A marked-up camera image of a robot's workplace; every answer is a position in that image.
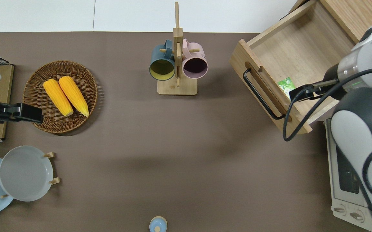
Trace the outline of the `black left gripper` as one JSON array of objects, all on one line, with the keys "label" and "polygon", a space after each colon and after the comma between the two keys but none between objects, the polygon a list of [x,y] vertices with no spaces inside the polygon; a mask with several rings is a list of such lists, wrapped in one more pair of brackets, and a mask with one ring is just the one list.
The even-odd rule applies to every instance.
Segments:
[{"label": "black left gripper", "polygon": [[32,123],[43,123],[43,111],[25,103],[6,104],[0,103],[1,121],[27,121]]}]

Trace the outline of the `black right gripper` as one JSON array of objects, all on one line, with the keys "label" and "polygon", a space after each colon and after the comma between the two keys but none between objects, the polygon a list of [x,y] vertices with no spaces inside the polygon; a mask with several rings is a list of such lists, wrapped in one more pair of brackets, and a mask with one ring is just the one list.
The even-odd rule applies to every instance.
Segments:
[{"label": "black right gripper", "polygon": [[314,100],[321,98],[337,83],[337,80],[328,80],[304,85],[298,93],[297,100]]}]

